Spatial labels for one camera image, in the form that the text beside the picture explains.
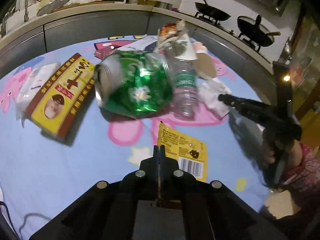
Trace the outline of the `person right hand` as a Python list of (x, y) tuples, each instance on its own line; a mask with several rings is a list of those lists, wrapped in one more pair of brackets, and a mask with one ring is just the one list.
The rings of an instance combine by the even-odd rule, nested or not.
[(275, 133), (269, 129), (263, 131), (263, 163), (265, 166), (275, 162), (274, 153), (276, 149), (285, 150), (288, 154), (287, 165), (285, 171), (299, 166), (303, 159), (302, 148), (300, 142), (294, 140), (288, 144), (280, 141)]

